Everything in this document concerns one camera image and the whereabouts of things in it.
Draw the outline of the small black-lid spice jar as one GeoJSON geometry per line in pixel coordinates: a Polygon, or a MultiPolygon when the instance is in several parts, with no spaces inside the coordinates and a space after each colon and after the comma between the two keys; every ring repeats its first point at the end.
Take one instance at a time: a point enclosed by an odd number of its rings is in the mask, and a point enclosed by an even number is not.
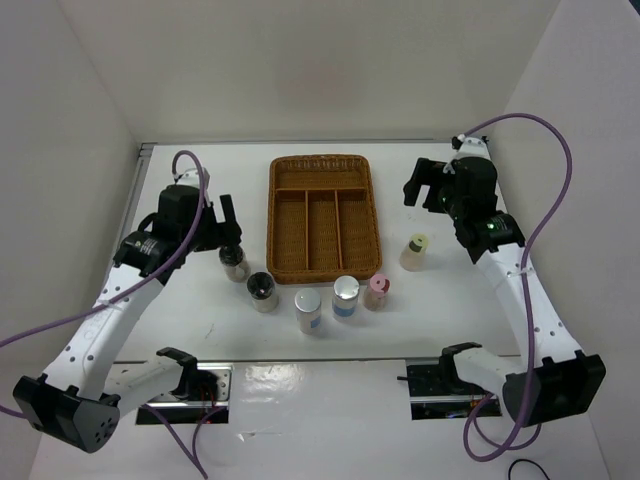
{"type": "Polygon", "coordinates": [[[221,246],[219,260],[229,280],[239,283],[250,276],[250,266],[240,245],[221,246]]]}

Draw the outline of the yellow-lid spice bottle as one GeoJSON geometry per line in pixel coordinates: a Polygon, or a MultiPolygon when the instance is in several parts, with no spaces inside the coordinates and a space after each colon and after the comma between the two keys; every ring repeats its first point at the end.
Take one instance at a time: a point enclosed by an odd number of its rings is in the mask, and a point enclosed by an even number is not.
{"type": "Polygon", "coordinates": [[[429,240],[425,234],[413,234],[401,252],[400,265],[407,271],[420,271],[425,263],[428,245],[429,240]]]}

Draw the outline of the black-lid seasoning jar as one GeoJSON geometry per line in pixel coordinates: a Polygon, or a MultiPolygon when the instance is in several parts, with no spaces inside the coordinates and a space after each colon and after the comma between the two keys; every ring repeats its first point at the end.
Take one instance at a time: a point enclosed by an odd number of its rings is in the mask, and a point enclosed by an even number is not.
{"type": "Polygon", "coordinates": [[[253,307],[260,313],[269,313],[276,309],[279,302],[275,282],[267,272],[256,272],[247,279],[247,290],[253,307]]]}

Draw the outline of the pink-lid spice bottle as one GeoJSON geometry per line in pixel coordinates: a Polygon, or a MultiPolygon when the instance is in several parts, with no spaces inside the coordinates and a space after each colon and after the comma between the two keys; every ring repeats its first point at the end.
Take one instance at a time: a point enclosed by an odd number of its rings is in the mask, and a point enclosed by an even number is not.
{"type": "Polygon", "coordinates": [[[390,289],[390,280],[382,273],[374,274],[367,283],[363,296],[363,305],[370,311],[379,311],[384,308],[387,294],[390,289]]]}

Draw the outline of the white-lid blue-label shaker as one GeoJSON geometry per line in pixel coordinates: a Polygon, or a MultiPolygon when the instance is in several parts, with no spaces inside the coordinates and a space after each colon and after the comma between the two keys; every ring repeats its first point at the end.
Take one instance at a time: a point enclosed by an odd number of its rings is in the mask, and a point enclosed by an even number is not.
{"type": "Polygon", "coordinates": [[[313,288],[298,290],[294,305],[299,329],[307,335],[313,335],[321,324],[322,299],[319,292],[313,288]]]}

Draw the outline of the silver-lid blue-label shaker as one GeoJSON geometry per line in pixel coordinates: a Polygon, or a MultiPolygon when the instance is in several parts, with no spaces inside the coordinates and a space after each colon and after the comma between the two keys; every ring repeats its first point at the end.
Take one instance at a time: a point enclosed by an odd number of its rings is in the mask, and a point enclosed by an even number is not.
{"type": "Polygon", "coordinates": [[[339,320],[350,319],[356,311],[360,293],[359,281],[349,275],[337,278],[333,284],[332,312],[339,320]]]}

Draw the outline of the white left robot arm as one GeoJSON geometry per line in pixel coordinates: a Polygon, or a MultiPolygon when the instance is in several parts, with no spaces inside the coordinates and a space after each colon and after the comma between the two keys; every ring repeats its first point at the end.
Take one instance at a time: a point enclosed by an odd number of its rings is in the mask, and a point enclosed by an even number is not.
{"type": "Polygon", "coordinates": [[[94,453],[122,417],[162,394],[186,400],[203,391],[214,399],[217,376],[173,347],[142,364],[113,367],[134,326],[187,255],[239,239],[235,220],[217,223],[208,183],[204,168],[176,175],[161,192],[157,211],[122,241],[94,312],[39,377],[18,380],[14,400],[35,430],[94,453]]]}

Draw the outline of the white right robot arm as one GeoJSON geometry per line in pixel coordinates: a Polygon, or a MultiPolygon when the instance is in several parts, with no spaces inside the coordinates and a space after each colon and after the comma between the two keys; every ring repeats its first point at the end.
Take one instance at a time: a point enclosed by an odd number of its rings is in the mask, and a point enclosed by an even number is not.
{"type": "Polygon", "coordinates": [[[485,141],[460,134],[452,148],[447,162],[417,160],[403,188],[404,203],[415,205],[426,187],[424,208],[451,218],[456,239],[502,306],[522,361],[508,361],[475,342],[449,346],[439,358],[439,384],[450,393],[469,384],[481,387],[522,427],[583,414],[604,380],[605,365],[567,331],[525,255],[516,220],[498,209],[498,175],[485,141]]]}

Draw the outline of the orange wicker divided basket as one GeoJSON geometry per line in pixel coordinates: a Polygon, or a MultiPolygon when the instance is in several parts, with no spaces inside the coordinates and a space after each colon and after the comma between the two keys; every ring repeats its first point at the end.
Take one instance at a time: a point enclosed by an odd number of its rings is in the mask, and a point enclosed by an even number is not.
{"type": "Polygon", "coordinates": [[[367,280],[382,266],[368,160],[293,155],[269,170],[266,266],[281,285],[367,280]]]}

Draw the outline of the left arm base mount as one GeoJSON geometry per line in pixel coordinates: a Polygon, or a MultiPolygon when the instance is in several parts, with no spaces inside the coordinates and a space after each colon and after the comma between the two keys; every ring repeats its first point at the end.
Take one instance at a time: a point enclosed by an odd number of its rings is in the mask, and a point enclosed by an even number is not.
{"type": "Polygon", "coordinates": [[[185,399],[162,393],[148,402],[171,425],[196,426],[209,413],[211,416],[205,420],[206,424],[228,423],[233,364],[203,362],[198,368],[216,377],[216,387],[200,384],[185,399]]]}

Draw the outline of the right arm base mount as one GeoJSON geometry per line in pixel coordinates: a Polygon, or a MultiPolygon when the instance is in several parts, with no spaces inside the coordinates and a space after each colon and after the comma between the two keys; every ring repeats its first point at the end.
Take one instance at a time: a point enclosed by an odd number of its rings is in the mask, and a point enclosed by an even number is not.
{"type": "Polygon", "coordinates": [[[418,420],[466,419],[487,395],[479,386],[450,386],[436,361],[407,361],[397,380],[408,389],[411,417],[418,420]]]}

